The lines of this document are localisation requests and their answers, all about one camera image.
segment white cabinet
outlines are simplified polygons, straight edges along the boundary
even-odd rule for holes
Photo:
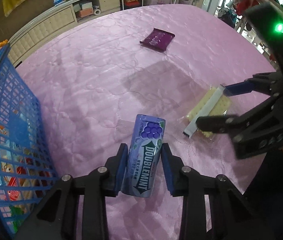
[[[99,0],[101,14],[91,15],[78,22],[73,3],[79,1],[69,0],[48,9],[14,34],[9,40],[11,50],[8,58],[11,63],[16,67],[45,43],[81,23],[120,11],[119,0]]]
[[[101,12],[111,10],[120,6],[119,0],[99,0]]]

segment blue plastic basket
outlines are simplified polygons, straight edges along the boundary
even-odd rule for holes
[[[40,104],[0,50],[0,229],[12,237],[58,179]]]

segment orange box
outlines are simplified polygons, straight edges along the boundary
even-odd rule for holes
[[[88,16],[88,15],[91,15],[91,14],[93,14],[94,13],[94,10],[93,10],[93,8],[87,8],[87,9],[85,9],[85,10],[80,10],[79,12],[77,12],[77,14],[78,14],[78,17],[86,17],[86,16]]]

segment green light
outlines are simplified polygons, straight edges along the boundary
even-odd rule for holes
[[[275,27],[275,31],[277,31],[278,33],[283,33],[283,24],[278,23]]]

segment pink bedspread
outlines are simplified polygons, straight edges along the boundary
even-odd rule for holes
[[[176,35],[164,53],[139,44],[153,28]],[[237,161],[226,135],[182,135],[182,116],[211,85],[274,71],[252,44],[189,5],[158,5],[100,17],[63,33],[17,71],[41,102],[49,149],[60,175],[88,174],[130,144],[137,114],[166,119],[164,141],[201,174],[225,174],[243,192],[262,155]],[[233,97],[238,113],[265,99]],[[178,239],[182,198],[167,191],[161,163],[151,198],[107,198],[111,239]],[[207,215],[209,226],[210,215]]]

